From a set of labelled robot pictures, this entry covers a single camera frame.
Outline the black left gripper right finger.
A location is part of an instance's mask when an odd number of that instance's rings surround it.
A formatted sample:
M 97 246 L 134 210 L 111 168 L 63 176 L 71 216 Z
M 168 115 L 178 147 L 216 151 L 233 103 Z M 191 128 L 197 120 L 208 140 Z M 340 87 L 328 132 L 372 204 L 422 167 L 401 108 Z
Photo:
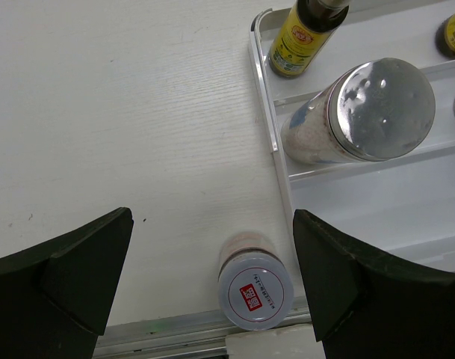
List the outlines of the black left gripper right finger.
M 293 237 L 327 358 L 455 358 L 455 272 L 396 257 L 304 209 Z

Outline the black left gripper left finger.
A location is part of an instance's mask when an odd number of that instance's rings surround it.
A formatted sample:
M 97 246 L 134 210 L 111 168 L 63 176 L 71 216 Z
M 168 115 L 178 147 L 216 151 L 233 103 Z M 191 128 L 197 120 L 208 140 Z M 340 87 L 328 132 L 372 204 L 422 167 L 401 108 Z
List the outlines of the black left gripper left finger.
M 0 358 L 91 358 L 132 230 L 131 210 L 120 207 L 0 258 Z

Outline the yellow-label sauce bottle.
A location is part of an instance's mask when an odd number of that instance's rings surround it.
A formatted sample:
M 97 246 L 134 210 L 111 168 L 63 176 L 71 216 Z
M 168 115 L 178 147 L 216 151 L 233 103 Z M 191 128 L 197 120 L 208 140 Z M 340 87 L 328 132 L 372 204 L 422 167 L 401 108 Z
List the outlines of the yellow-label sauce bottle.
M 268 54 L 277 75 L 302 75 L 335 30 L 345 21 L 349 0 L 297 0 Z
M 455 59 L 455 13 L 439 26 L 435 44 L 441 54 L 447 58 Z

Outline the short spice jar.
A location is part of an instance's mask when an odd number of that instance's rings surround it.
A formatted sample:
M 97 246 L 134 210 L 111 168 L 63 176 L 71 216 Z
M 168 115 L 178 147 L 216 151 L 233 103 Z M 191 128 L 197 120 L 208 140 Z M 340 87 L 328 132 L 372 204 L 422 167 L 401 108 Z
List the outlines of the short spice jar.
M 217 285 L 220 309 L 246 331 L 276 327 L 294 299 L 290 275 L 272 242 L 255 232 L 239 233 L 226 241 Z

